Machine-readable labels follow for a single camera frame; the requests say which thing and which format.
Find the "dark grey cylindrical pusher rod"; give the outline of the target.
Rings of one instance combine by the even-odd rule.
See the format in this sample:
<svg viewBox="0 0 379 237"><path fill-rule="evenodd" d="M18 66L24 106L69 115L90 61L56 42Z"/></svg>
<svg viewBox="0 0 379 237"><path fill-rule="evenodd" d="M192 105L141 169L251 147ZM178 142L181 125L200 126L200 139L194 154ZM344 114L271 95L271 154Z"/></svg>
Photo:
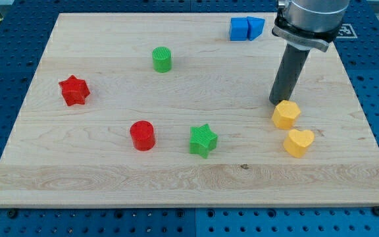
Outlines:
<svg viewBox="0 0 379 237"><path fill-rule="evenodd" d="M269 101L273 105L290 99L309 52L299 50L290 44L286 45L269 95Z"/></svg>

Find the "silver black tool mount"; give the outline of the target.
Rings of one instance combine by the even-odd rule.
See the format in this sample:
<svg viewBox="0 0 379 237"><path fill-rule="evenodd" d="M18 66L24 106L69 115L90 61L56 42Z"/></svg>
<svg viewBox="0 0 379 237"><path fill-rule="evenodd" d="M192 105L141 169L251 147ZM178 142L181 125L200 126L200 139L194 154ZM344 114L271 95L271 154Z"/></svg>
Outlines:
<svg viewBox="0 0 379 237"><path fill-rule="evenodd" d="M297 28L282 16L277 16L272 34L286 40L290 45L301 51L315 48L322 52L327 52L330 43L337 37L340 27L341 23L327 32L312 32Z"/></svg>

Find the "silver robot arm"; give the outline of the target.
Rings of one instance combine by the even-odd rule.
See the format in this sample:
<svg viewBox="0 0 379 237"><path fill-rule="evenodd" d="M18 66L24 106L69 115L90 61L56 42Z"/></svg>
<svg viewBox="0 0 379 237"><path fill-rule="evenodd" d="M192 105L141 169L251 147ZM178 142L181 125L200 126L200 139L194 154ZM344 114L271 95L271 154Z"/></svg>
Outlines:
<svg viewBox="0 0 379 237"><path fill-rule="evenodd" d="M286 48L269 101L288 100L312 49L327 52L342 25L349 0L278 0L272 34L286 41Z"/></svg>

